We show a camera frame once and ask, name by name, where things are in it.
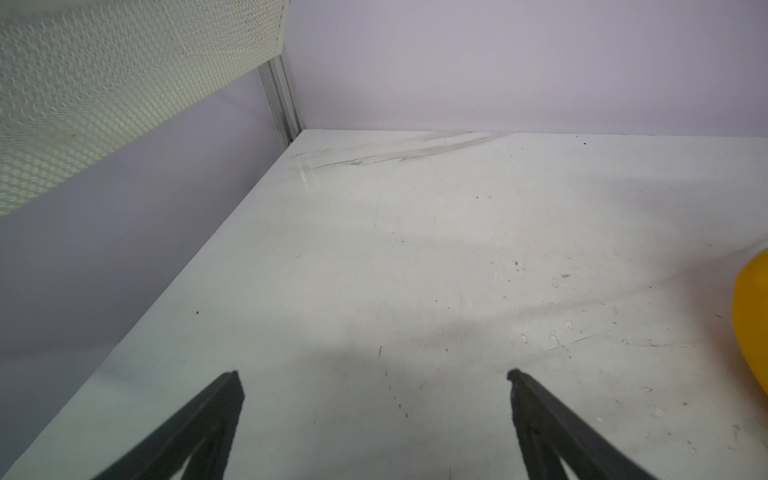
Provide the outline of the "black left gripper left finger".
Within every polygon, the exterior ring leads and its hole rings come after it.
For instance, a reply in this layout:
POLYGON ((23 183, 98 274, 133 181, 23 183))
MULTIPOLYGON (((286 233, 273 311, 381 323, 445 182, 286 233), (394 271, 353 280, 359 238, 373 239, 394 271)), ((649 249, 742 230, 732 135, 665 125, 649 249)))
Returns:
POLYGON ((244 399, 239 374, 221 374, 96 477, 222 479, 244 399))

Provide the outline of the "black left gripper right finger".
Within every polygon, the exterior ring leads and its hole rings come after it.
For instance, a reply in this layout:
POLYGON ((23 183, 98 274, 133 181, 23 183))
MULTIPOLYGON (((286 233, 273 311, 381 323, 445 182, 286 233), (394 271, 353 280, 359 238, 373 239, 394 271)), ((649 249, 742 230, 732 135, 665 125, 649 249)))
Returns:
POLYGON ((566 479, 565 467, 578 479, 654 478, 531 375, 512 369, 507 380, 511 418, 530 479, 566 479))

